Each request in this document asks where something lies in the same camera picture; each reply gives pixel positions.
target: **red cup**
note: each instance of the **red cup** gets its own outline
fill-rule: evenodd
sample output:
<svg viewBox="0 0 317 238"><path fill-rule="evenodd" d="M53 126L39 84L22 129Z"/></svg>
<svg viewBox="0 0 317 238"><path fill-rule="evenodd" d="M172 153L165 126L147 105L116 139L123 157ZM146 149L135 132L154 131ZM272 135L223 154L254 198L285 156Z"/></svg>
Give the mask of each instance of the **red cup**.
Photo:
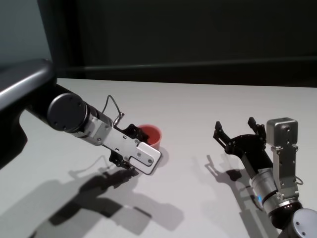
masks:
<svg viewBox="0 0 317 238"><path fill-rule="evenodd" d="M160 140L162 139L161 130L155 125L150 124L144 124L138 127L141 128L142 131L149 136L148 144L151 145L153 148L159 150Z"/></svg>

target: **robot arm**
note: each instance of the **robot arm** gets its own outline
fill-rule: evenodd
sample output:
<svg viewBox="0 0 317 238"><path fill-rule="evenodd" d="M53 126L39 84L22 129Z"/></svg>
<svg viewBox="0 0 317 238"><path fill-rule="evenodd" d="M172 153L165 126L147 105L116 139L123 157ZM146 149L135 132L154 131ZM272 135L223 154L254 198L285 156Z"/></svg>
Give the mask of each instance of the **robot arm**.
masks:
<svg viewBox="0 0 317 238"><path fill-rule="evenodd" d="M214 139L227 154L238 156L246 168L252 188L261 201L272 224L283 230L279 238L307 238L317 234L317 212L304 209L299 202L295 165L297 121L290 118L273 119L264 125L249 118L255 134L230 139L217 121ZM273 163L265 152L266 141L272 146Z"/></svg>
<svg viewBox="0 0 317 238"><path fill-rule="evenodd" d="M160 151L147 144L148 136L141 129L133 124L119 129L77 94L57 85L53 65L47 60L32 60L6 71L0 75L0 90L0 122L8 135L0 168L18 155L27 141L19 124L24 109L55 130L110 149L109 160L117 166L133 166L150 174L161 158Z"/></svg>

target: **silver metal bracket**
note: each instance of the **silver metal bracket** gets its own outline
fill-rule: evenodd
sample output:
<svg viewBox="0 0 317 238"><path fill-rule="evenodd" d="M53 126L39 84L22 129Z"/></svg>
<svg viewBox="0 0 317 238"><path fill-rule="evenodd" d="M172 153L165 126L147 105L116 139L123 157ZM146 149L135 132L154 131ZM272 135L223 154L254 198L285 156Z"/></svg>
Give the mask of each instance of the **silver metal bracket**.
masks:
<svg viewBox="0 0 317 238"><path fill-rule="evenodd" d="M73 135L93 145L113 150L131 166L147 175L151 174L161 158L161 152L115 129L114 123L107 116L103 115L102 119L90 115L84 131Z"/></svg>
<svg viewBox="0 0 317 238"><path fill-rule="evenodd" d="M290 118L269 120L266 141L273 152L273 177L281 200L298 198L296 183L296 152L298 123Z"/></svg>
<svg viewBox="0 0 317 238"><path fill-rule="evenodd" d="M125 161L149 175L161 158L161 152L150 145L132 139L113 127L103 128L102 144L120 154Z"/></svg>

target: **white tabletop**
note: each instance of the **white tabletop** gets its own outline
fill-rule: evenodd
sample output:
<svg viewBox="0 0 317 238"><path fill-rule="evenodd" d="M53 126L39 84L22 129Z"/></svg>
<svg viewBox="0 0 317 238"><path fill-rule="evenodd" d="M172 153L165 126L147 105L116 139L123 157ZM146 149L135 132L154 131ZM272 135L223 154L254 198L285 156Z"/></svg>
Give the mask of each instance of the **white tabletop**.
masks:
<svg viewBox="0 0 317 238"><path fill-rule="evenodd" d="M28 143L0 171L2 238L26 238L34 231L36 238L276 237L276 230L245 188L249 184L245 170L237 181L226 173L243 169L242 163L225 155L212 138L217 120L230 137L252 133L249 117L264 124L280 117L299 122L297 176L304 181L299 186L300 201L317 210L315 88L58 82L99 110L111 94L126 114L121 128L130 123L158 126L163 134L162 162L152 176L138 175L116 189L81 198L75 204L84 208L54 225L48 219L81 186L101 171L112 174L115 167L107 168L111 163L106 148L54 131L24 112L20 121ZM115 117L113 106L108 112ZM206 166L210 161L214 169Z"/></svg>

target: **cylindrical joint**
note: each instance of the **cylindrical joint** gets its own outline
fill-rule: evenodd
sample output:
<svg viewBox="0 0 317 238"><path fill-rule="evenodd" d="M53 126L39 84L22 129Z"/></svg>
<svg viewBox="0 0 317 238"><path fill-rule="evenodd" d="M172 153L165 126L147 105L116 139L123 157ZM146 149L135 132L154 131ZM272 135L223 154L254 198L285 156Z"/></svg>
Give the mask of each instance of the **cylindrical joint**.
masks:
<svg viewBox="0 0 317 238"><path fill-rule="evenodd" d="M86 103L59 85L43 92L28 111L55 130L66 132L76 131L87 119Z"/></svg>
<svg viewBox="0 0 317 238"><path fill-rule="evenodd" d="M260 170L252 179L252 188L264 206L264 203L277 192L272 168Z"/></svg>
<svg viewBox="0 0 317 238"><path fill-rule="evenodd" d="M291 222L279 238L314 238L317 234L317 212L302 208L297 210Z"/></svg>
<svg viewBox="0 0 317 238"><path fill-rule="evenodd" d="M107 137L113 127L113 122L91 105L86 104L86 106L87 119L79 129L71 134L93 145L102 145L105 137Z"/></svg>
<svg viewBox="0 0 317 238"><path fill-rule="evenodd" d="M268 217L273 226L278 229L284 229L294 212L303 208L302 204L297 199L279 200L277 194L268 199L264 204L264 207L266 212L271 211L268 214Z"/></svg>

